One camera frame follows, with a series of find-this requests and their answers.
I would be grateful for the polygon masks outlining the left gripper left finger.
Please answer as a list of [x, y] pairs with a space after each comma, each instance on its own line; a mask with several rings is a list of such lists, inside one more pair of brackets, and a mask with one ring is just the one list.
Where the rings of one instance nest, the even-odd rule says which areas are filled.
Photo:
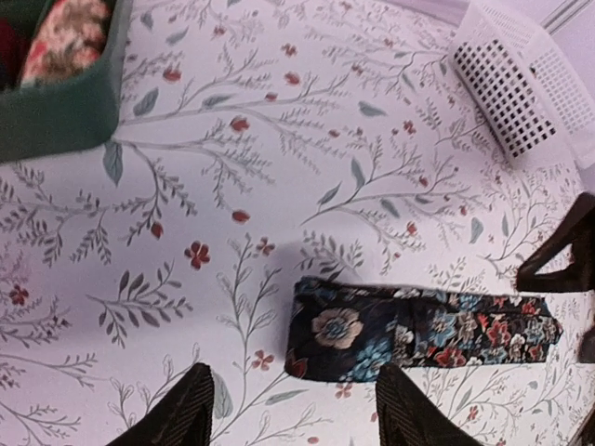
[[211, 368], [196, 363], [137, 424], [108, 445], [209, 445], [214, 399]]

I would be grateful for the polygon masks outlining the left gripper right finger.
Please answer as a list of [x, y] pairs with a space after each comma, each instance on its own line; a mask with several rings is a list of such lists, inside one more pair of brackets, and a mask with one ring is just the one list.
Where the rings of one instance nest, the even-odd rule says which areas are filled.
[[376, 381], [381, 446], [480, 446], [452, 423], [395, 364], [383, 365]]

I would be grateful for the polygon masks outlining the dark floral necktie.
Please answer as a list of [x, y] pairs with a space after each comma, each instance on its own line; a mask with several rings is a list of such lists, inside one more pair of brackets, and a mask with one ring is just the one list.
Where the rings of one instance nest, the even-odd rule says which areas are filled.
[[382, 366], [542, 363], [562, 325], [540, 296], [477, 295], [304, 277], [294, 287], [284, 370], [371, 383]]

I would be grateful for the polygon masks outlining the white plastic basket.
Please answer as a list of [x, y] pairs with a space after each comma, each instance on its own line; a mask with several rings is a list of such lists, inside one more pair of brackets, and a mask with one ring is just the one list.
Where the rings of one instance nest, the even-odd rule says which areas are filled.
[[540, 25], [497, 1], [472, 1], [448, 58], [511, 166], [594, 164], [594, 100]]

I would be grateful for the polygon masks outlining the floral patterned table mat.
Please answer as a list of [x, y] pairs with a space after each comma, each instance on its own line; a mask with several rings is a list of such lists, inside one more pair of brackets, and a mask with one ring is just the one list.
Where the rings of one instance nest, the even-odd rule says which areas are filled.
[[378, 444], [388, 343], [305, 381], [294, 283], [507, 294], [583, 189], [505, 165], [453, 35], [378, 1], [138, 1], [112, 141], [1, 168], [2, 443], [107, 443], [201, 361], [216, 445]]

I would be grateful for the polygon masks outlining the green divided organizer box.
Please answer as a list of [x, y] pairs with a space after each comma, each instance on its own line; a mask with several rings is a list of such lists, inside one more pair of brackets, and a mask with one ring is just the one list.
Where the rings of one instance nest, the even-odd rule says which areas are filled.
[[99, 60], [62, 83], [1, 93], [1, 161], [97, 148], [120, 115], [131, 1], [109, 1], [107, 45]]

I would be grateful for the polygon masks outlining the dark maroon rolled tie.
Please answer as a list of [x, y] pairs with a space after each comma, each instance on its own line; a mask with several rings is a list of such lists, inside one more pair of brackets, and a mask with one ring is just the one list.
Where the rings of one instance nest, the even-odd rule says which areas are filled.
[[6, 18], [1, 19], [0, 57], [1, 57], [1, 91], [16, 86], [27, 58], [31, 44], [31, 36], [15, 27]]

